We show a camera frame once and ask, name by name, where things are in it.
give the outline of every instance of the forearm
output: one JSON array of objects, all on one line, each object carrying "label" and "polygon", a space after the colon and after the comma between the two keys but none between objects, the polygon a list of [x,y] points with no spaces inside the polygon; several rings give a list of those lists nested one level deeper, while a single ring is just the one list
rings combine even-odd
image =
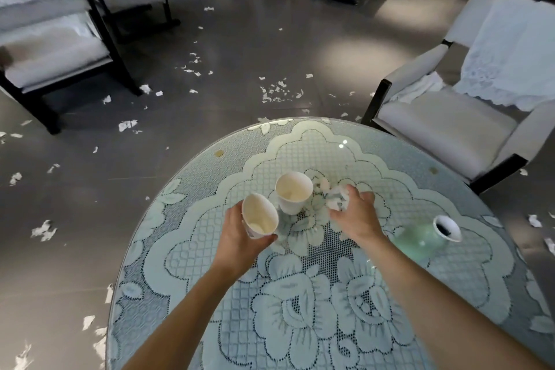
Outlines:
[{"label": "forearm", "polygon": [[439,368],[548,368],[389,240],[373,240],[361,247]]},{"label": "forearm", "polygon": [[225,272],[208,270],[123,370],[187,368],[214,310],[234,282]]}]

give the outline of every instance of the hand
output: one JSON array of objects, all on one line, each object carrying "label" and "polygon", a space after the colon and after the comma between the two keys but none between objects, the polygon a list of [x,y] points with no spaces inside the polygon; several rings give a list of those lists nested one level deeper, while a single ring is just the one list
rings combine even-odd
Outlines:
[{"label": "hand", "polygon": [[218,249],[211,266],[223,271],[230,278],[231,284],[249,270],[262,250],[278,238],[275,234],[256,240],[250,238],[243,226],[242,205],[243,201],[239,201],[226,211]]},{"label": "hand", "polygon": [[374,194],[359,193],[351,184],[345,186],[349,191],[349,206],[345,211],[329,209],[330,218],[339,224],[341,230],[362,247],[365,242],[387,239],[382,232],[374,209]]}]

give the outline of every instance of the right hand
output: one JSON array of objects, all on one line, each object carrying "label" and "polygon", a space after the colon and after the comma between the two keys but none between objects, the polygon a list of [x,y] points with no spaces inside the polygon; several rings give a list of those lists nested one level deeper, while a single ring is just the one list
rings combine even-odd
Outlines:
[{"label": "right hand", "polygon": [[359,193],[351,184],[345,186],[349,191],[349,206],[345,211],[329,209],[330,218],[339,224],[341,230],[362,247],[365,242],[387,239],[382,232],[372,192]]}]

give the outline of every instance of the lace tablecloth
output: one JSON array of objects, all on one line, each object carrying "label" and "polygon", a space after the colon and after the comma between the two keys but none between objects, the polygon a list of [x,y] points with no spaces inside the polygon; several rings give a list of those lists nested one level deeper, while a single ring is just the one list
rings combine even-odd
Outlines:
[{"label": "lace tablecloth", "polygon": [[[225,210],[258,192],[275,201],[285,171],[376,193],[383,229],[438,214],[463,241],[422,265],[555,364],[553,321],[526,263],[489,209],[453,173],[357,123],[283,119],[239,130],[186,164],[159,193],[121,268],[108,327],[120,369],[208,269]],[[362,250],[329,222],[321,194],[233,285],[191,369],[427,369],[433,363]]]}]

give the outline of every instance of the floor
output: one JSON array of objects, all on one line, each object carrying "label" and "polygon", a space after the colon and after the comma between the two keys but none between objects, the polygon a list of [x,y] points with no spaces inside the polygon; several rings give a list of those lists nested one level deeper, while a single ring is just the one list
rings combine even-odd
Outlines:
[{"label": "floor", "polygon": [[[464,2],[170,0],[180,27],[121,47],[137,82],[163,95],[137,98],[108,76],[89,79],[47,98],[64,122],[51,136],[36,120],[22,127],[31,117],[0,94],[0,131],[23,135],[6,135],[0,145],[0,368],[13,368],[27,342],[30,369],[98,369],[99,337],[82,331],[83,318],[95,315],[93,329],[106,326],[107,285],[147,197],[201,149],[259,117],[362,116],[380,79],[438,44]],[[196,57],[201,62],[189,63]],[[304,95],[262,103],[261,78],[266,87],[287,78]],[[112,101],[103,104],[107,95]],[[133,130],[142,132],[119,132],[124,120],[137,120]],[[551,137],[528,176],[482,196],[551,305],[555,258],[543,238],[555,236],[554,153]],[[11,187],[16,172],[23,177]],[[543,228],[528,224],[532,213]],[[58,229],[52,239],[29,238],[45,219]]]}]

